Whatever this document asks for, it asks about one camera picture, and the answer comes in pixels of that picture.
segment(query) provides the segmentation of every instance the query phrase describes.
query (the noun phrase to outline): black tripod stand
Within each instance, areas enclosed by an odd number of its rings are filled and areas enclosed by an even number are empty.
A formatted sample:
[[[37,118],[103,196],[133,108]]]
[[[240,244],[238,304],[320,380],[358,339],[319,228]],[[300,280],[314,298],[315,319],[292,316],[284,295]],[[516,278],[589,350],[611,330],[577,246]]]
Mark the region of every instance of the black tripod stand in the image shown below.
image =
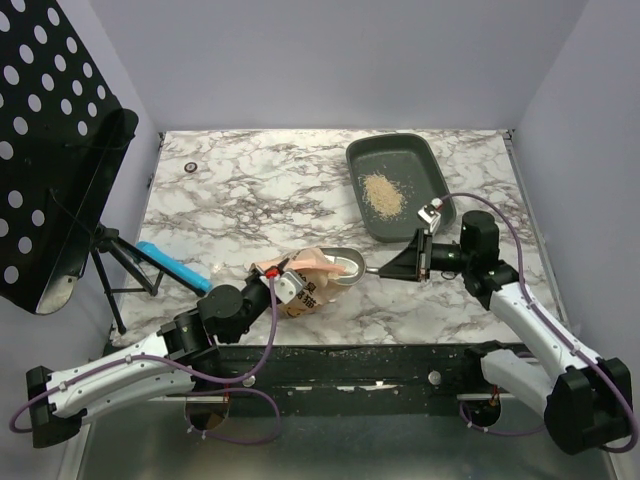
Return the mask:
[[[115,318],[116,326],[118,327],[118,332],[121,335],[127,331],[127,328],[124,326],[122,321],[120,310],[118,310],[118,305],[116,304],[115,297],[113,296],[114,293],[147,292],[152,297],[155,297],[158,294],[158,287],[160,286],[162,277],[167,274],[199,297],[204,297],[206,295],[207,292],[204,290],[194,287],[140,249],[120,238],[119,233],[120,232],[115,228],[106,228],[104,225],[98,224],[98,228],[96,228],[96,233],[94,235],[94,242],[91,247],[91,258],[93,258],[93,262],[96,264],[100,282],[102,282],[102,286],[104,287],[104,293],[107,296],[111,312],[113,312],[113,317]],[[109,277],[107,277],[107,272],[105,271],[102,259],[100,258],[101,253],[111,254],[113,258],[115,258],[116,261],[136,280],[136,282],[140,284],[140,287],[111,288]],[[156,278],[155,283],[151,283],[149,278],[137,265],[141,261],[145,261],[158,269],[158,277]]]

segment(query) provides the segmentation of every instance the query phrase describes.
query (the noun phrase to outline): white marble countertop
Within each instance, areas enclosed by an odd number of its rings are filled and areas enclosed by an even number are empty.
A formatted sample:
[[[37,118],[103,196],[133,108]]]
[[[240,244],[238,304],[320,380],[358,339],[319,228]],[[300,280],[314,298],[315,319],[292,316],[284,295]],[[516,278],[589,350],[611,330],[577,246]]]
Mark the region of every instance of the white marble countertop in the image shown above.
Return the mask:
[[[495,202],[523,242],[526,278],[538,299],[555,312],[502,136],[495,131],[412,130],[435,154],[452,192],[471,192]],[[405,245],[382,244],[364,229],[351,187],[345,150],[354,140],[388,133],[372,130],[264,130],[172,132],[156,172],[140,240],[211,278],[214,285],[241,287],[246,267],[308,246],[360,250],[370,266],[381,266]],[[184,166],[196,162],[195,173]],[[456,199],[458,220],[436,241],[457,240],[461,214],[481,208]],[[501,225],[502,258],[516,266],[515,246]],[[121,312],[129,331],[114,334],[128,345],[197,297],[170,278],[157,297],[127,294]],[[241,343],[264,344],[268,314]],[[518,341],[464,289],[461,279],[439,275],[424,284],[365,278],[320,311],[279,322],[276,343],[363,344]]]

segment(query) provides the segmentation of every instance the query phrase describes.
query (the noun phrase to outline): screw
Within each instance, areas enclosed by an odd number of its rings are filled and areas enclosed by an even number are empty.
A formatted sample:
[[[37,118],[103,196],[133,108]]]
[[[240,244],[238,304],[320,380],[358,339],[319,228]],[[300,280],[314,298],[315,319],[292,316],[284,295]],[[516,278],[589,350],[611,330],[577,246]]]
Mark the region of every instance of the screw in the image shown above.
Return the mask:
[[[440,383],[442,383],[442,375],[440,375],[440,372],[436,370],[429,372],[429,376],[427,378],[431,385],[440,385]]]
[[[254,377],[253,375],[251,375],[249,378],[245,378],[242,381],[242,385],[244,385],[247,388],[253,387],[255,384],[256,384],[256,377]]]

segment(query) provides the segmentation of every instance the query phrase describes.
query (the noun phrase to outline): tripod leg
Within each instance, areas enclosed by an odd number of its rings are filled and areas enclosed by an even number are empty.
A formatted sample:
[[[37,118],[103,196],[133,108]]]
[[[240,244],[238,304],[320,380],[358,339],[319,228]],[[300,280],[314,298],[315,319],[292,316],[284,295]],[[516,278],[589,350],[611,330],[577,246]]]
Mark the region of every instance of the tripod leg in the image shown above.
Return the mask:
[[[96,251],[92,251],[91,258],[93,258],[93,263],[96,264],[96,270],[98,271],[100,282],[102,282],[104,294],[107,296],[109,306],[111,307],[111,313],[113,313],[113,318],[116,321],[118,333],[120,333],[120,335],[124,335],[125,333],[127,333],[127,327],[124,326],[124,322],[122,321],[122,316],[120,315],[120,310],[118,310],[116,299],[113,296],[113,291],[111,290],[111,285],[109,284],[109,277],[107,277],[107,272],[105,271],[104,265],[102,264],[100,254],[98,254],[98,252]]]
[[[113,255],[113,258],[122,265],[122,267],[131,275],[136,282],[145,289],[147,293],[155,297],[158,294],[158,290],[154,289],[153,285],[147,277],[139,270],[139,268],[133,263],[133,261],[120,249],[120,245],[117,242],[112,242],[109,253]]]
[[[137,247],[134,247],[133,245],[131,245],[129,242],[127,242],[126,240],[118,237],[115,241],[115,243],[117,244],[118,247],[120,247],[123,250],[126,250],[129,252],[130,255],[137,257],[141,260],[144,260],[145,262],[147,262],[149,265],[157,268],[160,272],[164,273],[165,275],[173,278],[176,282],[178,282],[180,285],[182,285],[183,287],[188,288],[189,290],[191,290],[193,293],[195,293],[196,295],[198,295],[199,297],[204,297],[207,292],[201,288],[198,288],[194,285],[192,285],[191,283],[189,283],[188,281],[186,281],[184,278],[182,278],[180,275],[177,275],[175,272],[171,271],[170,269],[168,269],[167,267],[165,267],[164,265],[162,265],[161,263],[157,262],[156,260],[154,260],[153,258],[151,258],[149,255],[147,255],[146,253],[144,253],[142,250],[140,250]]]

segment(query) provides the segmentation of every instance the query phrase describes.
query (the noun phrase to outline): blue object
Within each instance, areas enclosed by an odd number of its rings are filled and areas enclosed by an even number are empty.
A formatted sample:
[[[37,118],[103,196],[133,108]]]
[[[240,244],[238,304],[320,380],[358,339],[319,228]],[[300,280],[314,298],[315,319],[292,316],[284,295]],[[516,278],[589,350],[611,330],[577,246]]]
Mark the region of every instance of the blue object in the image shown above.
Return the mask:
[[[137,248],[153,258],[156,262],[162,264],[168,270],[182,278],[185,282],[193,285],[195,288],[210,291],[213,288],[213,284],[204,278],[202,275],[198,275],[189,267],[185,267],[180,262],[174,260],[166,253],[163,253],[158,247],[150,242],[138,242]]]

